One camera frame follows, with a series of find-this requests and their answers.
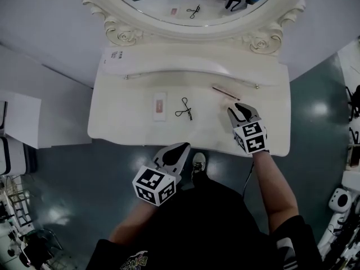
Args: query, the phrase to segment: printed graphic on shirt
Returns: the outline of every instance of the printed graphic on shirt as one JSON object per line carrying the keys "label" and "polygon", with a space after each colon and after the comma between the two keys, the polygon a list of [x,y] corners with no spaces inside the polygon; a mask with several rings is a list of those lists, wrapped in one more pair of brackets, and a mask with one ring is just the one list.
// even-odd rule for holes
{"label": "printed graphic on shirt", "polygon": [[297,269],[298,261],[296,259],[293,243],[290,238],[283,238],[276,242],[277,250],[279,250],[280,259],[284,270]]}
{"label": "printed graphic on shirt", "polygon": [[140,251],[133,256],[130,256],[123,265],[121,265],[120,270],[141,270],[146,266],[147,256],[145,254],[147,251]]}

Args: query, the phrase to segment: gray floor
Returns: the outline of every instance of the gray floor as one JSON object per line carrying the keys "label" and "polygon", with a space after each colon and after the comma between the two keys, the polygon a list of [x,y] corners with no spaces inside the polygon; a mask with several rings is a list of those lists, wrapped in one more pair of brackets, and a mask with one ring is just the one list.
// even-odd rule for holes
{"label": "gray floor", "polygon": [[[347,97],[337,55],[290,85],[291,150],[287,157],[275,159],[318,241],[332,215],[327,202],[341,182],[347,154]],[[35,195],[33,215],[39,224],[56,232],[63,246],[80,261],[80,268],[86,265],[97,240],[107,238],[136,203],[132,179],[158,149],[95,140],[91,145],[37,151],[34,182],[26,178]],[[251,160],[212,151],[205,155],[209,176],[241,192]],[[182,181],[185,187],[190,186],[190,169],[188,163]],[[266,232],[267,219],[254,177],[245,202]]]}

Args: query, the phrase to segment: sneaker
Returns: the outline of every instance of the sneaker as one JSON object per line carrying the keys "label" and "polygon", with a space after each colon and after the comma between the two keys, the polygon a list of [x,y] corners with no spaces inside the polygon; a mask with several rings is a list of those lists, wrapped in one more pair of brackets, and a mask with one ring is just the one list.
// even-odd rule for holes
{"label": "sneaker", "polygon": [[194,173],[204,171],[205,170],[205,164],[206,164],[206,158],[203,153],[196,153],[195,156],[192,159],[192,173],[191,173],[191,179]]}

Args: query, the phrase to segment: person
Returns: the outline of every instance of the person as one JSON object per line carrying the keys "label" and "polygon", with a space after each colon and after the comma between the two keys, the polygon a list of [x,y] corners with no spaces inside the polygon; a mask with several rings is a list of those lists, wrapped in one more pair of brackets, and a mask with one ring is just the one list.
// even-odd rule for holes
{"label": "person", "polygon": [[320,269],[312,229],[284,176],[267,151],[253,159],[269,235],[239,193],[207,176],[197,153],[195,187],[160,207],[140,201],[109,240],[98,242],[87,269]]}

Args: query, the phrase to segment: table surface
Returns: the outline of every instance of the table surface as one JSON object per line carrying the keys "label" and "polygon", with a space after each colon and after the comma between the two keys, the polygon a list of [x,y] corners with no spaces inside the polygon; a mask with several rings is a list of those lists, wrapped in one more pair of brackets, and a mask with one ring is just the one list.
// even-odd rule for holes
{"label": "table surface", "polygon": [[[234,102],[211,89],[217,83],[255,107],[268,131],[273,155],[286,156],[290,149],[290,84],[282,71],[277,86],[253,86],[220,75],[186,71],[143,74],[125,80],[99,67],[93,91],[88,134],[122,145],[171,145],[189,142],[192,147],[247,156],[233,139],[227,107]],[[154,94],[166,92],[166,121],[154,121]],[[193,121],[182,98],[188,99]]]}

